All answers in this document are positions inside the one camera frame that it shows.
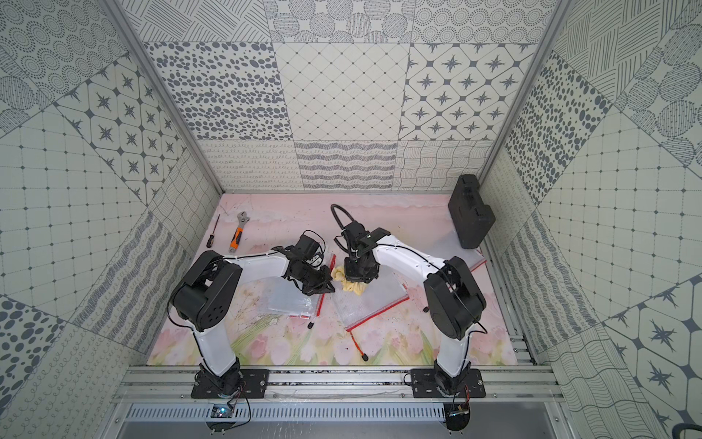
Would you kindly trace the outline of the yellow microfiber cloth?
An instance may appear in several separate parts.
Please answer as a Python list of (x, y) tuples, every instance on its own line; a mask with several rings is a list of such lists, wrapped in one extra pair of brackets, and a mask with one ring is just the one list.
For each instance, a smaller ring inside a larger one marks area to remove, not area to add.
[(354, 293), (357, 296), (362, 296), (369, 287), (367, 283), (349, 280), (343, 266), (338, 266), (333, 270), (332, 278), (334, 281), (340, 283), (343, 291)]

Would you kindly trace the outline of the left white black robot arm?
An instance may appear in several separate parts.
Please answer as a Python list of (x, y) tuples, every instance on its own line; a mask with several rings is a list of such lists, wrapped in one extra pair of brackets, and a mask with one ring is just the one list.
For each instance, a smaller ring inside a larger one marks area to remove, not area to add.
[(207, 250), (171, 293), (166, 314), (175, 311), (195, 338), (201, 364), (196, 377), (225, 395), (241, 386), (241, 364), (230, 347), (224, 319), (240, 284), (268, 278), (291, 282), (305, 296), (332, 294), (332, 271), (323, 247), (305, 234), (298, 243), (275, 246), (264, 254), (225, 256)]

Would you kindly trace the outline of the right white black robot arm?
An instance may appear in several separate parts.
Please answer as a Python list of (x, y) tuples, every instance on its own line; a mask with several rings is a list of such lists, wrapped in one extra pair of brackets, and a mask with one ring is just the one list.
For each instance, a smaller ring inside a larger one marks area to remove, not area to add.
[(486, 333), (481, 317), (487, 303), (466, 262), (425, 254), (400, 241), (388, 230), (370, 232), (338, 204), (330, 206), (340, 228), (337, 246), (347, 254), (346, 279), (369, 285), (387, 267), (424, 287), (431, 320), (442, 333), (434, 362), (435, 379), (441, 392), (455, 396), (468, 378), (470, 341), (477, 332)]

